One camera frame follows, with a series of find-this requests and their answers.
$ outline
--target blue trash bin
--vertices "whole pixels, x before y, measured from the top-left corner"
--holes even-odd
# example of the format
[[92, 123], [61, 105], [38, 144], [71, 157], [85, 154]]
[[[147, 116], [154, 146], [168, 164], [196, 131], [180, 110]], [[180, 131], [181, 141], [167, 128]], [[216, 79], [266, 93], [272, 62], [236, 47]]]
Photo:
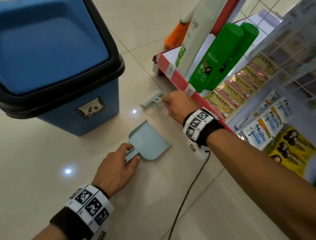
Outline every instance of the blue trash bin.
[[0, 108], [76, 136], [119, 113], [125, 70], [91, 0], [0, 1]]

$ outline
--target black cable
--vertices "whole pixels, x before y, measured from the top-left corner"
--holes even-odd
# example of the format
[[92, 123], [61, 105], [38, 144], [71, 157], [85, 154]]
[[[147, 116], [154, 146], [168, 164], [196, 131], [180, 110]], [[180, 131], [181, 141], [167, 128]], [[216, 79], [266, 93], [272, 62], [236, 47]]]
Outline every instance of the black cable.
[[177, 220], [178, 220], [178, 217], [179, 217], [179, 214], [180, 214], [180, 212], [181, 212], [181, 209], [182, 209], [182, 207], [183, 207], [183, 205], [184, 205], [184, 202], [186, 201], [187, 196], [189, 195], [189, 192], [190, 192], [190, 190], [191, 190], [193, 184], [195, 183], [195, 181], [196, 181], [197, 178], [199, 177], [199, 175], [200, 175], [200, 173], [202, 172], [202, 170], [203, 170], [205, 164], [207, 163], [207, 161], [209, 160], [209, 158], [210, 158], [210, 156], [211, 156], [211, 152], [210, 152], [210, 151], [205, 151], [205, 152], [206, 152], [206, 153], [209, 153], [209, 155], [208, 155], [207, 159], [205, 160], [205, 162], [203, 163], [203, 165], [202, 165], [200, 171], [198, 172], [198, 174], [196, 175], [195, 179], [194, 179], [193, 182], [191, 183], [191, 186], [189, 187], [188, 191], [186, 192], [186, 195], [185, 195], [185, 197], [184, 197], [184, 199], [183, 199], [183, 201], [182, 201], [182, 203], [181, 203], [181, 206], [180, 206], [180, 208], [179, 208], [179, 211], [178, 211], [178, 213], [177, 213], [177, 216], [176, 216], [176, 218], [175, 218], [175, 220], [174, 220], [174, 222], [173, 222], [173, 224], [172, 224], [172, 228], [171, 228], [171, 230], [170, 230], [170, 234], [169, 234], [168, 240], [170, 240], [170, 238], [171, 238], [171, 235], [172, 235], [174, 226], [176, 225], [176, 222], [177, 222]]

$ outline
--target trash bin label sticker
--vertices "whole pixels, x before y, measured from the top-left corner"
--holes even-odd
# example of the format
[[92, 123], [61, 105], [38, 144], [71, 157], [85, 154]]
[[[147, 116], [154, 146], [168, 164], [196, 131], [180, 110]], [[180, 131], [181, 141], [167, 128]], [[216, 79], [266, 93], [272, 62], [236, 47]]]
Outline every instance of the trash bin label sticker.
[[86, 103], [85, 105], [77, 108], [77, 112], [88, 120], [93, 116], [99, 114], [105, 109], [105, 105], [100, 97], [93, 99], [92, 101]]

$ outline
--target green shampoo bottle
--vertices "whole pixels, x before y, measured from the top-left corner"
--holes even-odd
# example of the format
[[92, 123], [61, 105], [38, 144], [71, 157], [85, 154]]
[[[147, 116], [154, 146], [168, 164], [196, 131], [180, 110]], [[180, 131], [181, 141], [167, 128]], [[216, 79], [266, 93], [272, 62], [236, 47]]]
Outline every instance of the green shampoo bottle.
[[223, 26], [189, 79], [189, 83], [198, 93], [202, 92], [217, 76], [242, 36], [241, 27], [233, 23], [226, 23]]
[[244, 35], [240, 38], [236, 47], [231, 52], [228, 59], [225, 61], [217, 76], [215, 76], [210, 81], [205, 89], [210, 91], [214, 90], [218, 86], [218, 84], [220, 84], [221, 81], [227, 76], [227, 74], [233, 69], [233, 67], [237, 64], [237, 62], [241, 59], [241, 57], [245, 54], [250, 45], [259, 35], [258, 28], [251, 23], [244, 22], [240, 25], [240, 27], [243, 30]]

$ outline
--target forearm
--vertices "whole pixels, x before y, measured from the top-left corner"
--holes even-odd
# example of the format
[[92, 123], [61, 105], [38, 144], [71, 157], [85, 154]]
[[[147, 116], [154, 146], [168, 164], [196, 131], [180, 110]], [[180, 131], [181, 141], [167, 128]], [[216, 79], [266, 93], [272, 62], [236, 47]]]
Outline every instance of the forearm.
[[213, 132], [207, 145], [247, 195], [289, 237], [315, 239], [316, 191], [312, 185], [224, 129]]
[[68, 240], [63, 232], [56, 226], [49, 224], [32, 240]]

